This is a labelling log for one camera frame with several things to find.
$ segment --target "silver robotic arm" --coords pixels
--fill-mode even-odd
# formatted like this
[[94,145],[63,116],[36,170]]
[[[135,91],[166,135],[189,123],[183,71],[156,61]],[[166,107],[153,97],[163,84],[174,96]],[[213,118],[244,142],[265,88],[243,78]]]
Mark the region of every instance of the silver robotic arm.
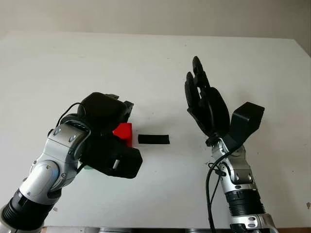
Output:
[[71,106],[61,116],[28,178],[0,210],[0,233],[39,233],[62,188],[85,165],[108,176],[136,177],[142,163],[139,150],[127,147],[112,133],[127,122],[133,104],[117,99],[95,92],[72,105],[79,104],[76,114],[64,116]]
[[83,142],[89,133],[61,124],[48,135],[30,175],[0,212],[0,233],[38,233],[63,187],[77,175]]
[[[228,153],[223,140],[212,146],[217,160]],[[237,233],[278,233],[270,214],[265,213],[250,165],[241,146],[219,164],[221,184],[231,213],[230,227]]]
[[212,147],[216,162],[207,173],[207,211],[211,232],[215,226],[211,211],[209,179],[216,167],[231,213],[230,228],[235,233],[267,233],[277,230],[272,218],[265,213],[258,189],[245,159],[243,143],[260,126],[264,108],[246,102],[232,114],[215,87],[209,85],[198,57],[194,57],[193,73],[187,74],[185,93],[188,112],[203,133],[208,136],[207,146]]

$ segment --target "wire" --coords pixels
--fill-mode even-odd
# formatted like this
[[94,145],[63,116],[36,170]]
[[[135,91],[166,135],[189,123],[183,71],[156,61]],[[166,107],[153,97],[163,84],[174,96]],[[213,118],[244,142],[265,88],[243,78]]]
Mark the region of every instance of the wire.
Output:
[[217,182],[216,182],[213,195],[212,195],[212,197],[211,197],[211,199],[210,199],[210,205],[212,205],[212,203],[213,203],[213,199],[214,199],[214,196],[215,196],[215,193],[216,193],[216,190],[217,190],[217,187],[218,187],[218,185],[219,185],[219,182],[220,182],[221,177],[222,177],[221,175],[218,175],[218,180],[217,180]]
[[77,169],[77,175],[79,174],[79,172],[82,170],[82,168],[84,168],[86,166],[86,164],[84,163],[84,164],[81,164],[80,166],[79,166],[79,168]]
[[84,116],[86,116],[86,108],[84,107],[84,105],[81,104],[80,102],[74,103],[74,104],[72,104],[72,105],[60,116],[60,118],[59,118],[58,121],[57,121],[56,127],[59,126],[59,123],[60,123],[61,119],[64,117],[64,115],[65,115],[67,112],[69,112],[69,110],[70,110],[73,106],[75,106],[75,105],[77,105],[77,104],[79,104],[79,105],[81,105],[81,106],[83,107]]
[[236,151],[239,147],[236,147],[234,149],[232,149],[231,151],[229,151],[228,153],[224,154],[223,156],[221,156],[219,159],[217,159],[210,167],[209,170],[207,172],[207,176],[206,176],[206,199],[207,199],[207,213],[208,213],[208,221],[209,221],[209,226],[210,229],[212,231],[212,233],[216,233],[216,229],[215,229],[215,225],[214,225],[214,220],[213,220],[213,215],[212,215],[212,208],[211,208],[211,200],[210,200],[210,196],[209,196],[209,179],[210,176],[212,174],[212,171],[214,171],[215,167],[226,157],[228,157],[232,152]]

